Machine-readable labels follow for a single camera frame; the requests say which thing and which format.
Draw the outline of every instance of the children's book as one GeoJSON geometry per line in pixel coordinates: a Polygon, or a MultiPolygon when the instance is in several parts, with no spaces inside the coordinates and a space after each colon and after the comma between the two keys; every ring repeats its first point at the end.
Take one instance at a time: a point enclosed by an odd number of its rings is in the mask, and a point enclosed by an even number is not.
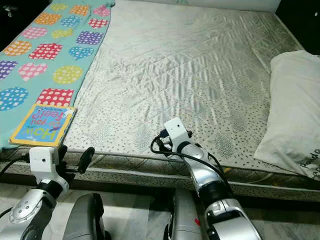
{"type": "Polygon", "coordinates": [[[70,106],[34,104],[11,135],[9,142],[18,145],[58,147],[76,114],[70,106]]]}

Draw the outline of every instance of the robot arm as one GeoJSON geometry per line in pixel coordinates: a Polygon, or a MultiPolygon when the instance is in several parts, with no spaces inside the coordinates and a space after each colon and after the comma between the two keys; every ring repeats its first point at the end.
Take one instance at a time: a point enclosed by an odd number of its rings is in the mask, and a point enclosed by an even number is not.
{"type": "Polygon", "coordinates": [[[62,161],[67,151],[53,147],[33,147],[29,151],[31,172],[36,177],[37,187],[30,189],[11,209],[8,225],[0,232],[1,240],[41,240],[49,223],[56,199],[69,189],[68,181],[75,175],[67,172],[84,172],[95,152],[88,148],[80,159],[78,171],[66,169],[62,161]]]}
{"type": "Polygon", "coordinates": [[[168,144],[172,154],[180,155],[186,162],[194,188],[205,208],[206,233],[209,239],[261,240],[240,203],[233,198],[232,190],[223,178],[223,172],[196,161],[210,163],[208,152],[191,140],[180,118],[176,117],[164,126],[165,130],[160,134],[164,142],[157,143],[162,149],[168,144]]]}

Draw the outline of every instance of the floor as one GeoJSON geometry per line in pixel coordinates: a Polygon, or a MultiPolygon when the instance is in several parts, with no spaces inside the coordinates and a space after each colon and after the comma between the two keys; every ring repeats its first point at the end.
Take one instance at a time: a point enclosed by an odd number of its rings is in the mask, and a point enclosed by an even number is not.
{"type": "MultiPolygon", "coordinates": [[[[30,186],[0,183],[0,213],[14,205],[30,186]]],[[[58,199],[43,240],[62,240],[74,202],[84,190],[70,190],[58,199]]],[[[103,221],[112,240],[162,240],[169,219],[163,202],[152,196],[98,192],[104,204],[103,221]]],[[[264,240],[320,240],[320,212],[247,208],[246,213],[264,240]]],[[[8,219],[0,219],[0,231],[8,219]]]]}

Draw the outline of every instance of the bed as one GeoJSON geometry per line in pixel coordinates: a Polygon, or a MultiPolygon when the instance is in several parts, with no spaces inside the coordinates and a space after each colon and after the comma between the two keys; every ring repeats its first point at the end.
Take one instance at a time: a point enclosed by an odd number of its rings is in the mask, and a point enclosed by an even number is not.
{"type": "MultiPolygon", "coordinates": [[[[179,116],[236,194],[319,201],[317,181],[253,158],[270,106],[270,61],[303,49],[271,13],[117,0],[64,139],[67,161],[95,147],[94,182],[193,189],[183,162],[150,152],[179,116]]],[[[2,151],[13,159],[27,147],[2,151]]],[[[10,173],[30,174],[18,162],[10,173]]]]}

